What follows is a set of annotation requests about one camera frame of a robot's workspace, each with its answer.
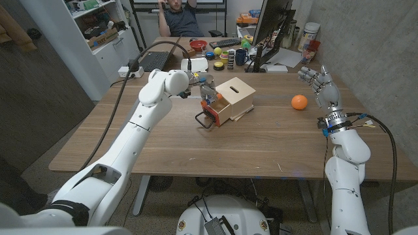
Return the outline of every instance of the computer monitor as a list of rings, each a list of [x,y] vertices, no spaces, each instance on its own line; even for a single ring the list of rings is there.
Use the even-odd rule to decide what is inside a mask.
[[[257,55],[254,66],[249,72],[260,72],[260,66],[279,52],[280,42],[289,30],[295,10],[291,10],[292,0],[264,0],[261,7],[259,23],[255,30],[253,46],[257,46],[262,40],[271,36],[273,31],[280,28],[279,34],[274,41],[273,48],[262,56],[263,47],[257,47]]]

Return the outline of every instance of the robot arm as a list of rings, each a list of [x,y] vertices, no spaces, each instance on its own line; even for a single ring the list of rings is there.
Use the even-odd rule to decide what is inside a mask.
[[[360,184],[365,177],[365,162],[370,149],[342,112],[340,91],[332,81],[325,66],[321,73],[302,67],[299,79],[312,87],[318,107],[327,117],[318,118],[318,127],[335,144],[325,166],[325,173],[332,187],[332,235],[370,234],[360,195]]]
[[[16,227],[101,226],[113,214],[148,136],[171,110],[165,95],[177,95],[189,86],[181,70],[154,70],[141,89],[135,113],[110,149],[97,161],[74,175],[58,191],[52,205],[37,214],[14,217]]]

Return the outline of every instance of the man's hand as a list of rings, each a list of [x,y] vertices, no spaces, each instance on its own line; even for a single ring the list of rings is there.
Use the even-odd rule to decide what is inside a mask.
[[[189,5],[193,8],[197,7],[197,0],[187,0],[187,2],[189,3]]]
[[[164,10],[163,4],[167,4],[166,0],[158,0],[158,7],[160,11]]]

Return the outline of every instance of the red bowl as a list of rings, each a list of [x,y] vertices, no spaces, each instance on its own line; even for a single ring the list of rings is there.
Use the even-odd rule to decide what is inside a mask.
[[[206,49],[206,46],[208,45],[208,43],[206,41],[203,40],[194,40],[190,42],[190,46],[196,51],[196,52],[201,52],[202,49]]]

